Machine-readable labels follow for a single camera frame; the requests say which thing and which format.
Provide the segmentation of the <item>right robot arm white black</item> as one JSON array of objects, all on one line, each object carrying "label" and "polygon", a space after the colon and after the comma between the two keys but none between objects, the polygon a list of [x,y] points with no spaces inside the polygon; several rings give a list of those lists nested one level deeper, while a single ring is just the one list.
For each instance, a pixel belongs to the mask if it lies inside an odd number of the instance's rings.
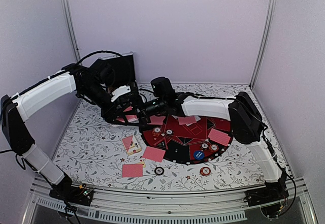
[{"label": "right robot arm white black", "polygon": [[246,92],[234,98],[209,98],[177,93],[145,104],[150,116],[163,116],[162,124],[145,123],[141,136],[148,146],[165,151],[164,158],[179,164],[201,164],[223,154],[232,140],[245,145],[255,157],[269,185],[263,198],[272,202],[282,194],[285,170],[265,136],[267,126]]}]

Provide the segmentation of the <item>red cards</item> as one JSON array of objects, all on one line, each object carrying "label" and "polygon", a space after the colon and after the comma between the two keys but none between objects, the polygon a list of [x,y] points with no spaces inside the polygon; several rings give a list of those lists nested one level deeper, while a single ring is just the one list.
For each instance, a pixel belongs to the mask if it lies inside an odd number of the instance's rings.
[{"label": "red cards", "polygon": [[229,142],[231,140],[231,137],[222,131],[216,130],[216,129],[211,129],[210,133],[208,134],[208,139],[223,145],[223,146],[228,146]]}]

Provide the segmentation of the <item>right aluminium frame post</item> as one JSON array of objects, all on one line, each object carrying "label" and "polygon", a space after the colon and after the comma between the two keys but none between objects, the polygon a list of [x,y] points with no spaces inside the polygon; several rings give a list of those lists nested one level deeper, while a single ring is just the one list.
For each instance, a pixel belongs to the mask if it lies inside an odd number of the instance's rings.
[{"label": "right aluminium frame post", "polygon": [[266,14],[266,19],[265,19],[265,25],[262,33],[262,39],[259,45],[258,53],[257,53],[257,58],[255,61],[255,65],[253,68],[253,73],[250,79],[249,86],[252,90],[254,90],[257,79],[259,76],[259,72],[262,67],[262,62],[264,59],[264,54],[266,51],[267,43],[268,43],[268,38],[272,26],[272,21],[273,21],[273,16],[276,8],[276,2],[277,0],[269,0],[268,1],[268,7],[267,7],[267,14]]}]

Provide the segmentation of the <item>blue small blind button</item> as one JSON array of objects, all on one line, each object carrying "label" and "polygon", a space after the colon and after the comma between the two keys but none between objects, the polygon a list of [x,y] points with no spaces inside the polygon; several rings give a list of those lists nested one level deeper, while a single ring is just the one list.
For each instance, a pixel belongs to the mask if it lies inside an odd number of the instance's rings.
[{"label": "blue small blind button", "polygon": [[205,153],[203,150],[196,150],[193,152],[193,158],[197,161],[203,160],[205,158]]}]

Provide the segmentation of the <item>left aluminium frame post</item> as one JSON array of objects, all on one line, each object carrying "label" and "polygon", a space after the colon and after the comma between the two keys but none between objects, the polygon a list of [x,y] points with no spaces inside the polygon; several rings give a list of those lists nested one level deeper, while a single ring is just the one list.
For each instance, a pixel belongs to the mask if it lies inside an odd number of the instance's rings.
[{"label": "left aluminium frame post", "polygon": [[74,31],[69,0],[61,0],[61,5],[62,5],[63,15],[64,15],[64,19],[66,22],[73,54],[74,54],[75,60],[79,61],[81,59],[81,56],[80,56],[79,46],[77,43],[76,34]]}]

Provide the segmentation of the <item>black brown chip stack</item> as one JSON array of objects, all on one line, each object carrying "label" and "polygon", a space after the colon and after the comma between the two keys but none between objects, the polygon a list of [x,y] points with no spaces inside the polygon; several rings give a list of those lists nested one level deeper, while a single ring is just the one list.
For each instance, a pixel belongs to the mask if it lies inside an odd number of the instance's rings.
[{"label": "black brown chip stack", "polygon": [[154,169],[154,172],[155,172],[156,175],[160,176],[160,175],[163,175],[165,171],[164,171],[164,169],[162,167],[156,167]]}]

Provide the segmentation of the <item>red chips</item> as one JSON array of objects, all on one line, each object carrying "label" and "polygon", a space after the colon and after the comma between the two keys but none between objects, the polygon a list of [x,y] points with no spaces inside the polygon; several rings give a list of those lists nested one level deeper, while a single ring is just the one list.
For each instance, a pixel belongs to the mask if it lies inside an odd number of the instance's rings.
[{"label": "red chips", "polygon": [[153,135],[154,138],[161,136],[161,134],[162,134],[162,131],[161,131],[160,127],[155,127],[152,130],[152,135]]},{"label": "red chips", "polygon": [[210,145],[210,151],[211,152],[218,152],[219,151],[219,146],[217,144],[211,144]]}]

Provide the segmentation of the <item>orange red chip stack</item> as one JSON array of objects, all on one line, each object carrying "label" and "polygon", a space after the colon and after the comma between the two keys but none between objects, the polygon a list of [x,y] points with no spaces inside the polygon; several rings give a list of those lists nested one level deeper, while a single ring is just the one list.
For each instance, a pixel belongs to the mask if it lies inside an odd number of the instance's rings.
[{"label": "orange red chip stack", "polygon": [[211,169],[209,167],[202,167],[200,169],[200,174],[202,176],[209,176],[211,174]]}]

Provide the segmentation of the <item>black chips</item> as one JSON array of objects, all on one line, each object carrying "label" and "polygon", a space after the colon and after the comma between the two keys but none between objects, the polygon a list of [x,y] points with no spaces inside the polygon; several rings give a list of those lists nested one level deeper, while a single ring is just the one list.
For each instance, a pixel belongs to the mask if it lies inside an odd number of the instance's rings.
[{"label": "black chips", "polygon": [[173,130],[166,130],[166,135],[170,136],[173,134]]},{"label": "black chips", "polygon": [[207,150],[209,148],[209,144],[208,143],[202,143],[201,145],[200,145],[200,149],[201,150]]}]

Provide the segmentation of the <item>aluminium poker case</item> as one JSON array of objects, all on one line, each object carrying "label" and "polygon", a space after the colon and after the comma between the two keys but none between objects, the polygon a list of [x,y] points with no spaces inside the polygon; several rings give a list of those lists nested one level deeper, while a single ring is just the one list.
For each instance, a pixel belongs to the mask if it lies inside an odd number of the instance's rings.
[{"label": "aluminium poker case", "polygon": [[108,93],[121,86],[130,86],[131,91],[137,91],[138,85],[135,76],[134,56],[132,53],[124,55],[110,55],[99,58],[104,65],[110,65],[112,72],[105,78],[104,88]]}]

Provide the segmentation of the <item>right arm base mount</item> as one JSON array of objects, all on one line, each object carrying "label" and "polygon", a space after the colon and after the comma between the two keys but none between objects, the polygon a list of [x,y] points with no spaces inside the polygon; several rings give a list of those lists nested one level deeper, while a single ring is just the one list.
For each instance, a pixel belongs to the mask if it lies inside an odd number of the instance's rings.
[{"label": "right arm base mount", "polygon": [[267,187],[247,190],[243,202],[249,207],[260,206],[263,216],[278,218],[287,203],[288,191],[278,191]]}]

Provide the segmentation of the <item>front aluminium rail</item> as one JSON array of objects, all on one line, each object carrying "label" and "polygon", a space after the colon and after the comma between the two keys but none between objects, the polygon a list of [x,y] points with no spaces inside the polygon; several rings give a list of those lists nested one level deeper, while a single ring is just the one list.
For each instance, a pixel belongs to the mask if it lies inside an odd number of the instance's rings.
[{"label": "front aluminium rail", "polygon": [[302,178],[286,183],[287,200],[249,206],[247,191],[259,186],[189,192],[94,187],[88,206],[67,211],[36,177],[23,223],[318,223]]}]

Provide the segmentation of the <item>aluminium frame post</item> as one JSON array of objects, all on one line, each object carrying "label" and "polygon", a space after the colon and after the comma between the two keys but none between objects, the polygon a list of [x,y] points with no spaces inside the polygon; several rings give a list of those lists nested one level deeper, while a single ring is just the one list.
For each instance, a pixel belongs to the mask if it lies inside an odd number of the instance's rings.
[{"label": "aluminium frame post", "polygon": [[277,0],[269,0],[268,1],[268,7],[267,7],[267,14],[266,14],[266,19],[265,19],[265,25],[262,33],[262,39],[259,45],[258,53],[257,53],[257,58],[255,61],[255,65],[253,68],[253,73],[250,79],[249,86],[252,90],[254,90],[257,79],[259,76],[259,72],[262,67],[262,62],[264,59],[264,54],[266,51],[267,43],[268,43],[268,38],[272,26],[272,21],[273,21],[273,16],[276,8],[276,2]]},{"label": "aluminium frame post", "polygon": [[76,34],[74,31],[69,0],[61,0],[61,5],[62,5],[63,15],[64,15],[64,19],[66,22],[73,54],[74,54],[75,60],[79,61],[81,59],[81,56],[80,56],[79,46],[77,43]]}]

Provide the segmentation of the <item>two of diamonds card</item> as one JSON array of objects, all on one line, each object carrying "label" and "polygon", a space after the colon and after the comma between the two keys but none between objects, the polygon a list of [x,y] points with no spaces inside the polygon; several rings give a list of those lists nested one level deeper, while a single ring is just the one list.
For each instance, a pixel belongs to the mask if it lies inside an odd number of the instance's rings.
[{"label": "two of diamonds card", "polygon": [[138,164],[141,164],[143,168],[146,168],[146,163],[145,163],[145,161],[140,161],[140,162],[138,162]]}]

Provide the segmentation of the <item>red backed card deck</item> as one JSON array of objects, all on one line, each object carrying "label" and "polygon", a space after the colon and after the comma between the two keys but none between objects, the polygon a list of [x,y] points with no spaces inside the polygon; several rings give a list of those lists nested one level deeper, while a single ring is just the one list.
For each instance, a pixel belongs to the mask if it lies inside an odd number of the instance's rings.
[{"label": "red backed card deck", "polygon": [[[123,112],[130,112],[132,110],[132,107],[129,106],[128,108],[126,108]],[[136,115],[125,115],[126,119],[128,122],[135,122],[138,120]],[[125,122],[124,119],[122,117],[117,117],[116,120],[120,121],[120,122]]]}]

